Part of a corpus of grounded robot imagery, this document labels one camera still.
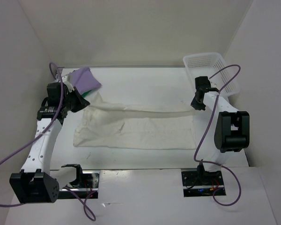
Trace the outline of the green t shirt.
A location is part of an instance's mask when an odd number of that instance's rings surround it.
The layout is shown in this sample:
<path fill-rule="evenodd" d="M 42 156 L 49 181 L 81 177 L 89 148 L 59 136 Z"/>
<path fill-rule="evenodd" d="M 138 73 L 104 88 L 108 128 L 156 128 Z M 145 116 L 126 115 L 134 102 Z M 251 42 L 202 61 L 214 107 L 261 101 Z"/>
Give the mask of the green t shirt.
<path fill-rule="evenodd" d="M 86 98 L 87 96 L 89 96 L 89 95 L 92 94 L 93 92 L 94 92 L 94 90 L 90 90 L 90 91 L 88 91 L 88 92 L 85 92 L 85 93 L 82 94 L 82 97 L 83 97 L 83 98 Z"/>

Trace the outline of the lavender t shirt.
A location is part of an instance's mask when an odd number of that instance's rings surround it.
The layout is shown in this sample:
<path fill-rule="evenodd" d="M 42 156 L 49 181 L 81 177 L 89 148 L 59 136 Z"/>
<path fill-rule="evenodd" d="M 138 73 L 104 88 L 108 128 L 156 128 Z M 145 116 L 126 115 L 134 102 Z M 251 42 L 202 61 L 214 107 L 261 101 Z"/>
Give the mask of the lavender t shirt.
<path fill-rule="evenodd" d="M 69 73 L 69 82 L 81 95 L 102 86 L 93 76 L 89 67 L 82 67 Z"/>

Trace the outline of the cream t shirt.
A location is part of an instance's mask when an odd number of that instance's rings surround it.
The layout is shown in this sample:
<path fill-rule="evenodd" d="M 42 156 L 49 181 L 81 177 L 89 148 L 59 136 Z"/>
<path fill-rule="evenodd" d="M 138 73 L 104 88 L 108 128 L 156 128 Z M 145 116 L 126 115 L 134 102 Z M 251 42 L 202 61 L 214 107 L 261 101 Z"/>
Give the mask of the cream t shirt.
<path fill-rule="evenodd" d="M 109 103 L 97 92 L 83 111 L 74 147 L 142 150 L 194 150 L 195 110 L 175 105 Z"/>

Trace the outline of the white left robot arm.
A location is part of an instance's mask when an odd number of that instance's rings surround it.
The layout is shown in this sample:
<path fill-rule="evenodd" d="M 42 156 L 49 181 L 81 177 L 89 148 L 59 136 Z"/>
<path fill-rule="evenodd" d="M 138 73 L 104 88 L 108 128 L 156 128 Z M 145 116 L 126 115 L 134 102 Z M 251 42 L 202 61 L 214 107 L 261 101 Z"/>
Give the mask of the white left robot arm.
<path fill-rule="evenodd" d="M 84 175 L 79 164 L 66 164 L 50 175 L 50 164 L 56 139 L 68 112 L 78 112 L 90 103 L 77 88 L 69 90 L 60 83 L 48 84 L 48 96 L 37 112 L 37 140 L 20 172 L 12 173 L 9 183 L 21 204 L 54 203 L 66 185 L 80 187 Z"/>

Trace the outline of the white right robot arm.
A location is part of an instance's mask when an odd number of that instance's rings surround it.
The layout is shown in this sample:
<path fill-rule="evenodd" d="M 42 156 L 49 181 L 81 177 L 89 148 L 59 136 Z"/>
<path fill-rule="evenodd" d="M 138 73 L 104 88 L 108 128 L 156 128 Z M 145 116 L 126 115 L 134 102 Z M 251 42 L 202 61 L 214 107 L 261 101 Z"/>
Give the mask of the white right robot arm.
<path fill-rule="evenodd" d="M 247 111 L 239 111 L 233 107 L 214 88 L 207 91 L 196 91 L 191 106 L 196 110 L 205 110 L 206 107 L 212 110 L 207 128 L 193 157 L 194 161 L 199 163 L 196 172 L 197 181 L 200 184 L 207 184 L 219 174 L 220 167 L 227 161 L 229 153 L 240 152 L 248 147 L 250 143 L 250 115 Z M 198 160 L 197 154 L 214 118 L 217 118 L 214 130 L 214 145 L 217 151 L 210 159 Z"/>

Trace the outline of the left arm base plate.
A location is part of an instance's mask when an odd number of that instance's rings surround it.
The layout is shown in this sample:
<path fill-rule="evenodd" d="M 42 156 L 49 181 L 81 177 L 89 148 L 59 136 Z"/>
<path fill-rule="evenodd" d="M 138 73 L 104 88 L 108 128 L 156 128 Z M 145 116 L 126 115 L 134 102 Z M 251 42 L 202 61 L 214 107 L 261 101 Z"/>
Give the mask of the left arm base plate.
<path fill-rule="evenodd" d="M 89 194 L 91 194 L 90 199 L 97 199 L 99 175 L 100 171 L 82 170 L 80 174 L 81 179 L 78 184 L 70 184 L 76 180 L 76 172 L 74 172 L 73 168 L 68 171 L 63 171 L 63 173 L 57 173 L 56 180 L 59 183 L 58 200 L 75 199 L 75 196 L 71 194 L 70 191 L 62 187 L 63 185 L 67 186 L 81 199 L 85 199 Z"/>

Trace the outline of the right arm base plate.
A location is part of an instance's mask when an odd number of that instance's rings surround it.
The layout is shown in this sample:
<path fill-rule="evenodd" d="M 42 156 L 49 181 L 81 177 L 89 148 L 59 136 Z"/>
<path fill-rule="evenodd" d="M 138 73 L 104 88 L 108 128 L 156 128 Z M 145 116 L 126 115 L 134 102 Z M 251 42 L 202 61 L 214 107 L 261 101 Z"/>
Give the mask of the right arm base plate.
<path fill-rule="evenodd" d="M 222 173 L 205 172 L 202 176 L 198 176 L 195 169 L 182 170 L 182 185 L 184 197 L 207 197 L 226 195 Z"/>

